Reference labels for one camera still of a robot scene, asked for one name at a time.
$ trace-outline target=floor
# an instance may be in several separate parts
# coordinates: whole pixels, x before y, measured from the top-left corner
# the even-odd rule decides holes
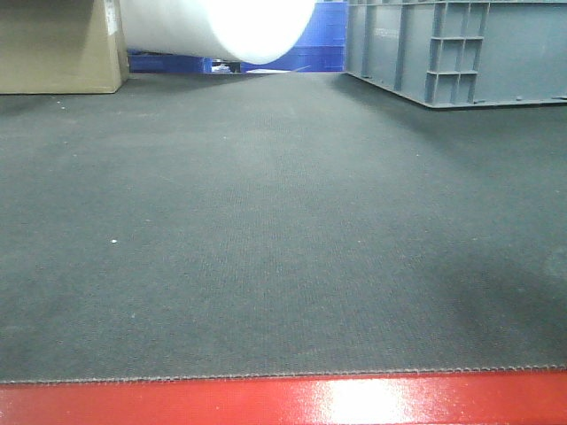
[[[137,75],[0,128],[0,382],[567,365],[564,106]]]

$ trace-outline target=plastic crate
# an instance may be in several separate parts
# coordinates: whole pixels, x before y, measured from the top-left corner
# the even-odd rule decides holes
[[[162,55],[131,50],[128,53],[132,73],[210,73],[212,59],[192,56]]]
[[[434,108],[567,102],[567,0],[349,0],[346,71]]]
[[[301,73],[340,72],[344,69],[345,48],[339,46],[293,47],[278,60],[265,65],[243,62],[241,72],[253,69],[277,69]]]

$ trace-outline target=red metal frame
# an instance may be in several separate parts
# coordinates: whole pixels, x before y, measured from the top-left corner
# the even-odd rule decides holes
[[[0,385],[0,425],[567,424],[567,371]]]

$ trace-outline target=gray carpet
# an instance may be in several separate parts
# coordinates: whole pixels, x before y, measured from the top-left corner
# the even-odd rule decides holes
[[[564,367],[566,130],[340,74],[0,97],[0,381]]]

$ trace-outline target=cardboard box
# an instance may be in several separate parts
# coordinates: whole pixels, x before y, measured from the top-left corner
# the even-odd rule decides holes
[[[0,0],[0,93],[113,93],[127,78],[118,0]]]

